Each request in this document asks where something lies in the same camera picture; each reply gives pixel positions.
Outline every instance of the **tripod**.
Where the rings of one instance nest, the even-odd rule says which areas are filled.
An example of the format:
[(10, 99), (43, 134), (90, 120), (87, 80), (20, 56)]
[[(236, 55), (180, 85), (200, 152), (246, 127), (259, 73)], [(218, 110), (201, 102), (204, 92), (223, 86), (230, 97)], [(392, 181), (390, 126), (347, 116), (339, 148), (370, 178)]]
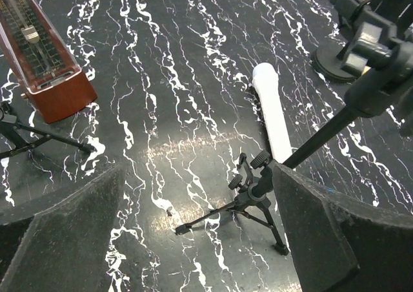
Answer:
[[(41, 135), (41, 137), (36, 141), (27, 142), (23, 139), (23, 137), (19, 135), (19, 133), (16, 131), (17, 129), (34, 132), (35, 134)], [(0, 152), (0, 160), (3, 158), (15, 156), (27, 150), (37, 148), (38, 146), (48, 142), (49, 140), (57, 140), (68, 145), (73, 145), (74, 147), (79, 148), (80, 151), (83, 151), (85, 153), (91, 153), (95, 151), (95, 148), (87, 143), (79, 143), (75, 140), (60, 137), (56, 134), (52, 134), (51, 132), (45, 132), (35, 127), (30, 127), (20, 123), (17, 118), (17, 114), (5, 101), (0, 103), (0, 134), (2, 134), (8, 141), (12, 142), (15, 145), (15, 149), (13, 150)]]
[[(381, 31), (381, 28), (368, 23), (360, 26), (355, 41), (348, 48), (344, 62), (350, 65), (352, 70), (363, 71), (367, 62), (372, 69), (355, 81), (347, 91), (345, 94), (346, 106), (287, 158), (283, 165), (291, 169), (296, 168), (356, 119), (379, 116), (392, 103), (404, 104), (401, 101), (404, 93), (413, 88), (413, 74), (411, 73), (413, 71), (413, 43), (393, 39), (392, 42), (397, 43), (398, 46), (390, 50), (385, 45), (378, 43)], [(239, 187), (239, 194), (234, 201), (193, 222), (180, 225), (176, 228), (176, 234), (181, 235), (189, 232), (194, 224), (213, 214), (221, 211), (234, 211), (269, 227), (276, 239), (276, 251), (287, 255), (288, 249), (274, 225), (268, 210), (270, 201), (266, 197), (266, 194), (274, 189), (272, 171), (275, 161), (267, 151), (262, 151), (252, 160), (252, 168), (263, 168), (260, 172), (260, 178), (252, 176), (244, 153), (241, 153), (239, 158), (240, 165), (244, 166), (248, 176), (243, 185), (241, 185), (242, 176), (239, 174), (229, 183), (230, 189)], [(267, 223), (250, 216), (245, 211), (250, 206), (257, 206), (264, 213)]]

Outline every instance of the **white microphone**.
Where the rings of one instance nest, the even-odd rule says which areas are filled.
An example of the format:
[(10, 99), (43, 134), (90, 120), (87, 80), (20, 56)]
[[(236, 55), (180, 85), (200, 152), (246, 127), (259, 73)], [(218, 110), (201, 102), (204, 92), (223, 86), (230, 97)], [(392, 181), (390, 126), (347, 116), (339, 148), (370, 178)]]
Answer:
[(278, 74), (273, 66), (269, 63), (257, 65), (252, 71), (252, 85), (261, 102), (272, 157), (283, 163), (292, 154), (292, 149), (278, 94)]

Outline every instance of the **black marble table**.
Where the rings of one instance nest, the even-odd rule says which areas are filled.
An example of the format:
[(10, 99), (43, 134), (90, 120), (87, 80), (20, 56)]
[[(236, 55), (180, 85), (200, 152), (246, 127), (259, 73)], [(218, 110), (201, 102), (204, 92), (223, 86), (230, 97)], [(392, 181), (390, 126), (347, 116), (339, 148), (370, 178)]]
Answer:
[[(0, 208), (80, 186), (100, 166), (124, 159), (131, 172), (101, 291), (299, 291), (291, 257), (271, 249), (264, 227), (222, 214), (185, 236), (174, 228), (231, 201), (237, 156), (267, 146), (250, 88), (255, 65), (268, 61), (279, 73), (295, 149), (343, 106), (347, 86), (326, 82), (309, 60), (318, 45), (339, 41), (327, 0), (38, 1), (99, 95), (48, 128), (98, 151), (84, 159), (50, 143), (3, 160)], [(0, 63), (2, 99), (23, 122), (47, 128), (19, 97), (4, 57)], [(357, 121), (297, 170), (376, 207), (413, 214), (412, 140), (399, 137), (398, 125), (391, 109)]]

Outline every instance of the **adjustment knob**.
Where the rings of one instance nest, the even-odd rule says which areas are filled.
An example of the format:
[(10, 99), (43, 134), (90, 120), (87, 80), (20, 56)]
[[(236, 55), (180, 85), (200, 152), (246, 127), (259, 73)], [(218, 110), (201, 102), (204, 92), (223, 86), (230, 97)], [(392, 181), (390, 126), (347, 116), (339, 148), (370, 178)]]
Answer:
[(254, 169), (261, 168), (267, 162), (267, 160), (271, 158), (271, 154), (269, 154), (266, 150), (262, 150), (252, 161), (251, 167)]
[(228, 187), (231, 190), (236, 189), (237, 187), (241, 186), (241, 182), (243, 181), (243, 177), (240, 174), (236, 174), (234, 179), (231, 180), (231, 182), (228, 184)]
[(360, 77), (367, 66), (381, 68), (388, 63), (391, 50), (379, 44), (382, 29), (364, 22), (347, 48), (342, 69), (353, 76)]

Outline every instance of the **tripod leg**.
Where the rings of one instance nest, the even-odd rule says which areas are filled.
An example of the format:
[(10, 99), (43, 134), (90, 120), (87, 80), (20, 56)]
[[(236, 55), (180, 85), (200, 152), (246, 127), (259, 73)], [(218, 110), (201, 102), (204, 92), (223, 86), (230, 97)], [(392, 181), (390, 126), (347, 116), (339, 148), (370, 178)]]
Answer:
[(66, 143), (68, 145), (72, 145), (74, 147), (79, 148), (80, 151), (83, 151), (83, 152), (86, 152), (86, 153), (91, 153), (91, 152), (95, 151), (95, 148), (93, 146), (87, 144), (87, 143), (80, 143), (80, 142), (77, 142), (73, 139), (64, 138), (62, 136), (53, 134), (51, 132), (45, 132), (43, 130), (37, 129), (35, 127), (23, 125), (21, 123), (16, 123), (16, 126), (18, 126), (20, 129), (27, 130), (29, 132), (34, 132), (35, 134), (39, 134), (39, 135), (42, 135), (42, 136), (47, 136), (48, 139), (54, 139), (54, 140)]
[(287, 245), (284, 244), (283, 240), (281, 239), (281, 236), (279, 235), (277, 227), (276, 227), (276, 223), (272, 219), (270, 211), (266, 207), (262, 207), (260, 205), (257, 205), (257, 206), (265, 215), (265, 218), (267, 219), (268, 224), (271, 225), (272, 227), (271, 231), (272, 231), (272, 234), (274, 235), (274, 238), (276, 239), (276, 244), (274, 245), (275, 250), (281, 255), (288, 255), (289, 253), (288, 247)]
[(194, 220), (192, 222), (185, 223), (183, 225), (178, 226), (175, 229), (175, 234), (176, 235), (183, 235), (183, 234), (189, 232), (189, 230), (192, 228), (193, 225), (198, 224), (199, 222), (202, 222), (203, 220), (209, 218), (210, 216), (213, 216), (216, 213), (220, 213), (221, 211), (225, 211), (227, 209), (232, 208), (233, 206), (235, 206), (236, 203), (237, 202), (235, 202), (235, 201), (230, 202), (230, 203), (226, 204), (225, 206), (222, 206), (221, 208), (218, 208), (218, 209), (215, 209), (215, 210), (211, 211), (210, 213), (202, 216), (201, 218), (199, 218), (197, 220)]

